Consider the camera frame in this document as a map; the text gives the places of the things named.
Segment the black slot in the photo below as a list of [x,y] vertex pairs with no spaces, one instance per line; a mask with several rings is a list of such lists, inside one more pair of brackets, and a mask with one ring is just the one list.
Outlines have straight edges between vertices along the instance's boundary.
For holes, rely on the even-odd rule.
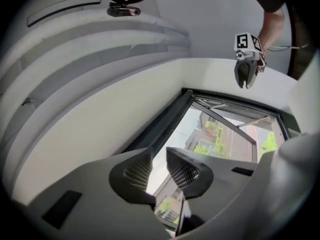
[[79,192],[68,190],[42,216],[42,219],[59,230],[81,196],[82,194]]
[[253,170],[240,168],[240,167],[234,167],[231,171],[233,171],[234,173],[242,174],[242,175],[249,176],[249,177],[254,173]]

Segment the human arm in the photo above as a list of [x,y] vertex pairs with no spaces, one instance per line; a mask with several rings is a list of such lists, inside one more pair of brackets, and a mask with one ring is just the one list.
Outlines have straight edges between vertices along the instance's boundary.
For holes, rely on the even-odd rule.
[[281,8],[275,12],[264,12],[262,29],[258,36],[263,53],[281,36],[284,24],[285,15]]

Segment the open window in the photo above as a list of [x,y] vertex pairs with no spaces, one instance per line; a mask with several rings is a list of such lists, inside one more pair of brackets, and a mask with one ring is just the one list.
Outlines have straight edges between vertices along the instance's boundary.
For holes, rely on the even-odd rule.
[[299,134],[294,117],[281,111],[237,97],[182,89],[179,97],[125,151],[153,148],[146,192],[156,197],[154,213],[172,235],[184,195],[167,169],[167,147],[258,163],[263,154],[276,151],[291,137],[288,128]]

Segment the cable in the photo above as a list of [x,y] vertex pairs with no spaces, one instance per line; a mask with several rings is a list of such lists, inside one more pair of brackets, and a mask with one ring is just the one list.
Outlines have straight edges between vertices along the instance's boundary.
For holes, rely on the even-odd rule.
[[288,49],[303,49],[303,48],[306,48],[308,46],[308,43],[302,45],[302,46],[270,46],[271,48],[276,48],[276,49],[279,49],[279,50],[273,50],[273,49],[270,49],[268,48],[268,51],[270,52],[282,52],[282,51],[285,51],[285,50],[288,50]]
[[180,132],[180,131],[177,131],[177,130],[174,130],[174,131],[177,132],[177,133],[179,133],[179,134],[182,134],[182,135],[184,135],[184,136],[190,137],[190,136],[188,136],[188,135],[186,135],[186,134],[183,134],[183,133]]

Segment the green foliage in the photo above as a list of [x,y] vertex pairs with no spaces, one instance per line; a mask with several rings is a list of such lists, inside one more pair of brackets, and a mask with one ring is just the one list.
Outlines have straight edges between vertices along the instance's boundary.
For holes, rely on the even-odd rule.
[[264,140],[264,142],[261,145],[260,148],[260,157],[267,152],[270,151],[275,151],[277,150],[277,143],[276,143],[276,137],[275,137],[275,133],[272,131],[268,134],[268,136],[266,137],[266,139]]
[[173,223],[178,225],[178,223],[179,223],[179,216],[175,219],[175,221],[174,221]]
[[221,134],[222,134],[222,130],[219,129],[218,136],[215,140],[215,149],[216,149],[216,152],[220,153],[221,155],[225,155],[226,151],[225,151],[224,144],[221,141]]
[[207,152],[206,147],[201,146],[201,145],[196,145],[193,152],[196,152],[198,154],[202,154],[202,155],[208,155],[209,153]]
[[169,209],[171,202],[169,200],[162,200],[161,204],[159,205],[159,211],[166,211]]
[[205,128],[206,128],[206,129],[212,129],[212,128],[213,128],[213,126],[212,126],[212,124],[211,124],[210,121],[206,121],[206,122],[205,122]]

